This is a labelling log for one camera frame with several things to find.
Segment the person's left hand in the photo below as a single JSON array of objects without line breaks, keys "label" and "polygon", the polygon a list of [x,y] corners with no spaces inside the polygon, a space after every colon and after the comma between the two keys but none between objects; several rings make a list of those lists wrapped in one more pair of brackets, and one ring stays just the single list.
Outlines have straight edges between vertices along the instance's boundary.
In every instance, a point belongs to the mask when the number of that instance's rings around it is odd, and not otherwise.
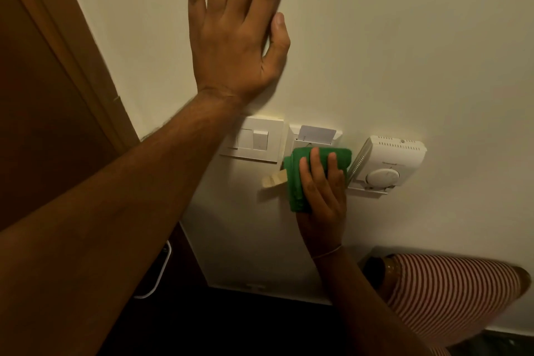
[{"label": "person's left hand", "polygon": [[245,18],[228,17],[228,0],[205,1],[205,20],[189,20],[197,91],[242,109],[280,78],[262,76],[262,58],[281,0],[252,0]]}]

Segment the person's right hand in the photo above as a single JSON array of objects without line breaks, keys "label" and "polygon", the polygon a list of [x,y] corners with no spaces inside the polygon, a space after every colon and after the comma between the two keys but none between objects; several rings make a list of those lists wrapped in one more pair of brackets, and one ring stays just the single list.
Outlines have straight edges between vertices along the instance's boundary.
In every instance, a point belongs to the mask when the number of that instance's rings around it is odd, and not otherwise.
[{"label": "person's right hand", "polygon": [[296,213],[304,244],[313,260],[325,258],[342,248],[345,231],[345,202],[309,202],[311,213]]}]

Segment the green cleaning cloth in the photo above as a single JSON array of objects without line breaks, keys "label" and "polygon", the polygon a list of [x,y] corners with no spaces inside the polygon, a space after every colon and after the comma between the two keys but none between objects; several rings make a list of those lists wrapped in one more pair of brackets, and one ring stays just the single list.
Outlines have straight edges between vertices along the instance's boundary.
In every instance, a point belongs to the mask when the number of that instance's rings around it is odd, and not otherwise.
[{"label": "green cleaning cloth", "polygon": [[[328,177],[328,156],[335,153],[337,156],[337,168],[343,170],[344,176],[352,163],[352,151],[347,148],[324,148],[320,147],[319,158],[324,169],[325,176]],[[287,172],[287,190],[290,210],[294,213],[311,213],[310,204],[304,194],[300,177],[299,163],[301,158],[310,161],[312,147],[302,147],[293,150],[290,156],[284,158],[284,169]]]}]

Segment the person's right forearm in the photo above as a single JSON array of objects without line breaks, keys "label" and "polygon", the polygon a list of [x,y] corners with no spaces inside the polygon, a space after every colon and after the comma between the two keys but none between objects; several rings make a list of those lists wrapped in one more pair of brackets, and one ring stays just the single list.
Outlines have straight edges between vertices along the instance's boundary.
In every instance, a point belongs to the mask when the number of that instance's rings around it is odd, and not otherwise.
[{"label": "person's right forearm", "polygon": [[313,262],[357,356],[433,356],[380,298],[343,246]]}]

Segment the person's left forearm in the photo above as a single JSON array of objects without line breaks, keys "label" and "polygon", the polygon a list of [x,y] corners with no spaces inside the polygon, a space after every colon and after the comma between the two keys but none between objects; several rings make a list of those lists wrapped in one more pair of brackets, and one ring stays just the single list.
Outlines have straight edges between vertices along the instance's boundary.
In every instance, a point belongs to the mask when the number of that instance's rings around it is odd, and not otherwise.
[{"label": "person's left forearm", "polygon": [[95,356],[251,93],[208,88],[0,232],[0,356]]}]

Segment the grey key card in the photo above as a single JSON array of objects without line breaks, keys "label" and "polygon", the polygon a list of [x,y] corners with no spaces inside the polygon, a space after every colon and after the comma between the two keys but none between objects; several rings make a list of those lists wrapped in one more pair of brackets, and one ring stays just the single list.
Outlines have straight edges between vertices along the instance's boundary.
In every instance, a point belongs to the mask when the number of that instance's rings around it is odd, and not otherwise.
[{"label": "grey key card", "polygon": [[336,133],[337,130],[329,128],[302,125],[298,132],[297,140],[308,144],[331,145]]}]

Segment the white key card holder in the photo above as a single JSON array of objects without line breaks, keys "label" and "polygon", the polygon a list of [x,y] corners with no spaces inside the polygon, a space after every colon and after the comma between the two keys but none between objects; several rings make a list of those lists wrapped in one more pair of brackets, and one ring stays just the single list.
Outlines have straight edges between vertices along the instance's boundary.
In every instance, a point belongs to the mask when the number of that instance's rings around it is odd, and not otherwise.
[{"label": "white key card holder", "polygon": [[297,148],[306,148],[306,147],[309,147],[309,148],[313,148],[313,147],[318,147],[318,148],[335,148],[338,146],[342,136],[343,136],[343,132],[340,131],[340,130],[337,130],[337,133],[334,137],[334,140],[332,142],[331,145],[325,145],[325,144],[308,144],[306,142],[302,142],[302,141],[298,141],[297,140],[297,137],[298,137],[298,132],[301,128],[301,125],[294,125],[294,124],[290,124],[289,125],[289,128],[288,128],[288,133],[287,133],[287,140],[286,140],[286,143],[285,143],[285,150],[284,150],[284,156],[289,156],[291,155],[291,153],[297,149]]}]

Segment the beige tape strip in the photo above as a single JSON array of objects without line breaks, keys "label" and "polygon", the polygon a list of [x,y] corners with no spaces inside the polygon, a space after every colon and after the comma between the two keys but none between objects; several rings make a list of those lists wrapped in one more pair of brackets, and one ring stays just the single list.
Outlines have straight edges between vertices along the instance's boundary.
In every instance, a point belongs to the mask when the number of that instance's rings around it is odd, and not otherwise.
[{"label": "beige tape strip", "polygon": [[281,169],[269,176],[263,177],[261,180],[262,189],[270,189],[288,181],[288,174],[286,169]]}]

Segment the white dial thermostat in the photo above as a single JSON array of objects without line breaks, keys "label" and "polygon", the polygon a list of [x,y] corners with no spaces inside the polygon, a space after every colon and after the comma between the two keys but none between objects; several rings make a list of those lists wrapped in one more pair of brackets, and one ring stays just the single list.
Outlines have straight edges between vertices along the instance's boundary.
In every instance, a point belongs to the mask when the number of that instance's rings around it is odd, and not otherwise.
[{"label": "white dial thermostat", "polygon": [[419,169],[426,152],[420,141],[372,135],[347,170],[347,189],[362,197],[386,196]]}]

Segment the red white striped trousers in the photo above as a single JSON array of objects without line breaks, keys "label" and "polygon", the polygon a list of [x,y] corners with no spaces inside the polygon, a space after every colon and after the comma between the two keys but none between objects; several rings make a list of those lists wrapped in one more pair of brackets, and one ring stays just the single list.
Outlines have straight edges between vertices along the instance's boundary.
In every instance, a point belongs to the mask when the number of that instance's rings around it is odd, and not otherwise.
[{"label": "red white striped trousers", "polygon": [[385,261],[385,300],[432,356],[482,332],[531,287],[519,266],[488,259],[392,254]]}]

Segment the brown wooden door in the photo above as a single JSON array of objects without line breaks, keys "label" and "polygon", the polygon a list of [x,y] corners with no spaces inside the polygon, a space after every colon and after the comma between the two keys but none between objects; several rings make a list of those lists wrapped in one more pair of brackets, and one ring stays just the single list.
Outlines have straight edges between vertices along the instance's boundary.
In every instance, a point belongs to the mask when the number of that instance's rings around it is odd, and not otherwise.
[{"label": "brown wooden door", "polygon": [[[0,231],[112,162],[117,151],[21,0],[0,0]],[[131,299],[98,356],[186,356],[190,304],[206,288],[183,228],[156,291]]]}]

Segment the white light switch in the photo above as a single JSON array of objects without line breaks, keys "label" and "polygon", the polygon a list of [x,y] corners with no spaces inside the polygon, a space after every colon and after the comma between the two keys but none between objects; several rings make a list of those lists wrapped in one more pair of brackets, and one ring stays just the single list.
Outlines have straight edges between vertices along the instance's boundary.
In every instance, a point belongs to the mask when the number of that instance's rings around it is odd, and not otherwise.
[{"label": "white light switch", "polygon": [[218,150],[219,155],[257,162],[277,163],[284,120],[273,117],[240,117]]}]

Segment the light wooden door frame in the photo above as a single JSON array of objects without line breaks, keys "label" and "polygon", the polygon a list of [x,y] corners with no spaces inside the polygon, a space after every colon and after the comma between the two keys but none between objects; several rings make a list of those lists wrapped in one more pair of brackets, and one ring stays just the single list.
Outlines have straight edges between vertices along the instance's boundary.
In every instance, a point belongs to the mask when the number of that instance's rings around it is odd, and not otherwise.
[{"label": "light wooden door frame", "polygon": [[121,155],[139,143],[77,0],[20,0],[70,81]]}]

